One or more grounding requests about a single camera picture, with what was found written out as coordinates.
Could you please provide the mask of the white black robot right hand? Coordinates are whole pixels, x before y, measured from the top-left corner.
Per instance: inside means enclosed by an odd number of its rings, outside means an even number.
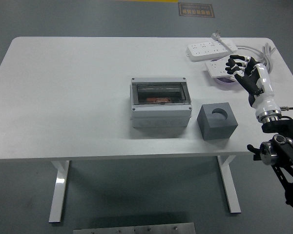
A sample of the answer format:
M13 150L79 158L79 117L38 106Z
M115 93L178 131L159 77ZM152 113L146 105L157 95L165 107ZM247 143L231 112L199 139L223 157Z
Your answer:
M248 92L249 104L258 122L264 124L281 119L281 109L274 101L274 91L265 65L252 57L231 55L225 70Z

